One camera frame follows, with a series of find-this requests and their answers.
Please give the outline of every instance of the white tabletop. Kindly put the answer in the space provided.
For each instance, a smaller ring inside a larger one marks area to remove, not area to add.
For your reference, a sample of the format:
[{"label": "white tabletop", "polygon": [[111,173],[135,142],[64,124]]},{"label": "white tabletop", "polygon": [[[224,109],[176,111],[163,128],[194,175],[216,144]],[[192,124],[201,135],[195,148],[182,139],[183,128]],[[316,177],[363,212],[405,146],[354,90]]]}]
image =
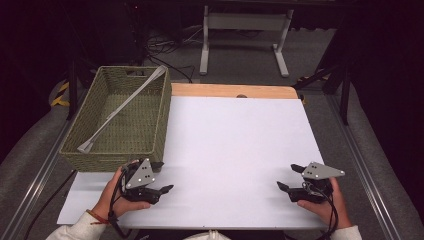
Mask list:
[{"label": "white tabletop", "polygon": [[[292,203],[276,181],[300,187],[290,164],[323,163],[297,99],[176,97],[165,165],[150,184],[173,184],[150,209],[119,224],[166,229],[316,229],[319,218]],[[97,202],[112,173],[78,173],[58,224],[73,224]]]}]

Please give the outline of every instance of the wrist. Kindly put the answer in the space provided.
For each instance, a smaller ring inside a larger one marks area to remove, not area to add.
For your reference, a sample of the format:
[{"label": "wrist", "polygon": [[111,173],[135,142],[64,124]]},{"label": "wrist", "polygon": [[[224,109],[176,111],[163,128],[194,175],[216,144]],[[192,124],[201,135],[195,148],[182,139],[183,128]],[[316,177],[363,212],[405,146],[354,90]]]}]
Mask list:
[{"label": "wrist", "polygon": [[91,211],[103,219],[108,219],[109,208],[96,204]]},{"label": "wrist", "polygon": [[348,218],[339,219],[339,224],[337,225],[337,229],[350,228],[352,226],[353,224]]},{"label": "wrist", "polygon": [[95,212],[93,212],[92,210],[87,209],[86,212],[88,214],[90,214],[94,219],[96,219],[97,221],[90,223],[90,225],[96,225],[96,224],[106,224],[109,225],[109,221],[107,220],[107,218],[103,218],[99,215],[97,215]]}]

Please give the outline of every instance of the white sleeve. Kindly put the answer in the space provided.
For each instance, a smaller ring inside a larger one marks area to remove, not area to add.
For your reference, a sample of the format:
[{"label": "white sleeve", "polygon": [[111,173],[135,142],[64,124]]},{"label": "white sleeve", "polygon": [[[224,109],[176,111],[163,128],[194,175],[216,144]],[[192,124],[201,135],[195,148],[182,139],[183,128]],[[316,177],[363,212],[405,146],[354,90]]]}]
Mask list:
[{"label": "white sleeve", "polygon": [[336,230],[331,235],[331,240],[362,240],[358,226]]},{"label": "white sleeve", "polygon": [[47,237],[47,240],[98,240],[106,229],[106,225],[91,225],[92,222],[98,222],[98,220],[84,212],[73,226],[59,227]]}]

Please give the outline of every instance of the hand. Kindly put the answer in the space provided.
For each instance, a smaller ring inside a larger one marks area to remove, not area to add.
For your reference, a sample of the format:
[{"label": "hand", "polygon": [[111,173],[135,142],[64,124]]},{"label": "hand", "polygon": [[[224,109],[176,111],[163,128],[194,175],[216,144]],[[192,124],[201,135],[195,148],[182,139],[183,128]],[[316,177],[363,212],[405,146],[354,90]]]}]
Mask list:
[{"label": "hand", "polygon": [[[91,210],[103,219],[108,219],[110,200],[112,198],[113,191],[116,183],[118,182],[119,176],[121,175],[121,167],[113,175],[112,179],[106,184],[99,201]],[[116,193],[116,198],[120,196],[120,191]],[[113,211],[116,217],[122,216],[128,211],[142,210],[150,207],[148,202],[130,202],[123,197],[120,197],[115,204],[113,204]]]},{"label": "hand", "polygon": [[[335,178],[330,178],[330,182],[333,186],[333,203],[339,215],[339,224],[337,226],[337,229],[352,227],[353,225],[349,220],[345,201],[342,192],[340,191],[339,184],[337,183],[337,180]],[[305,200],[299,200],[297,202],[297,205],[317,214],[325,224],[330,224],[332,209],[331,205],[327,201],[320,204],[316,204]]]}]

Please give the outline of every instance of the woven basket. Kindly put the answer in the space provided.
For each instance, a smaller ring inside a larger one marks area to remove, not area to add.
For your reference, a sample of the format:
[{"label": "woven basket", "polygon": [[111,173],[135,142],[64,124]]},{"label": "woven basket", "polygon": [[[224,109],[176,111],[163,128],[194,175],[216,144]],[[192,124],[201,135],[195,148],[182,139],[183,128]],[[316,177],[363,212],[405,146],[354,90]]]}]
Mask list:
[{"label": "woven basket", "polygon": [[90,153],[77,150],[155,70],[155,67],[99,68],[60,155],[80,172],[115,172],[128,161],[146,157],[161,162],[172,91],[168,71],[148,84],[111,120]]}]

